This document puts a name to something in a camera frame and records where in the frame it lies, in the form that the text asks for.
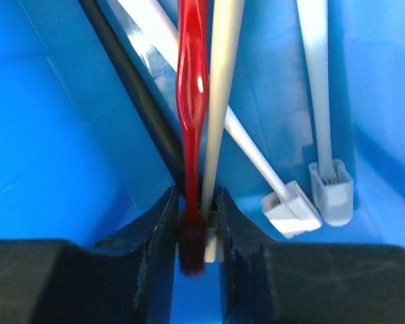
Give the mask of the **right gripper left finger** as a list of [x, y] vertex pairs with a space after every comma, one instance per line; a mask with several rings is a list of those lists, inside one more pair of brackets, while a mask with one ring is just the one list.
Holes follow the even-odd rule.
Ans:
[[94, 246], [0, 240], [0, 323], [168, 323], [179, 194]]

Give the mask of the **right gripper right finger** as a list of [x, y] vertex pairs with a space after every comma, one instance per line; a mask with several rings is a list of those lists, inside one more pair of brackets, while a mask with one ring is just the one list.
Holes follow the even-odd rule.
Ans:
[[224, 323], [405, 323], [405, 248], [280, 242], [217, 195]]

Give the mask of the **dark red toothbrush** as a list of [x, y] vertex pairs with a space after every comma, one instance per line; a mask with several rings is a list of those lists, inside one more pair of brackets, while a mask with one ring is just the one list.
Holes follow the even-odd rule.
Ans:
[[186, 210], [178, 227], [180, 270], [205, 267], [207, 222], [198, 207], [200, 138], [209, 102], [208, 1], [178, 1], [178, 64], [175, 95], [185, 166]]

